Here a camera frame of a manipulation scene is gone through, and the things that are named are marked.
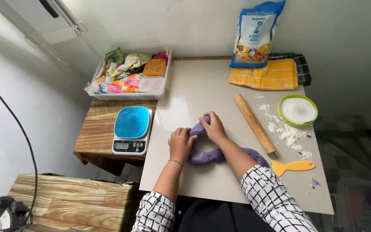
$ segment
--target sleeve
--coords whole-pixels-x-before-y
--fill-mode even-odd
[[[246,172],[241,187],[251,207],[275,231],[317,232],[310,218],[269,168],[256,165]]]
[[[132,232],[169,232],[174,224],[174,203],[163,194],[152,191],[144,195]]]

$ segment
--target orange container lid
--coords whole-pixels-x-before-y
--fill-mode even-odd
[[[152,59],[147,61],[144,67],[144,75],[161,75],[164,72],[165,60],[164,59]]]

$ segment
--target blue flour bag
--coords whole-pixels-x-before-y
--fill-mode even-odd
[[[285,3],[266,2],[241,10],[230,67],[262,68],[267,64],[277,18]]]

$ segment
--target black pants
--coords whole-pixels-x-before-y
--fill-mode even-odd
[[[274,232],[249,204],[184,196],[178,196],[174,227],[178,232]]]

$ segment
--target yellow towel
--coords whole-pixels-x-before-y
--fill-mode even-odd
[[[259,90],[294,90],[298,86],[297,65],[293,59],[269,60],[264,68],[232,68],[230,84]]]

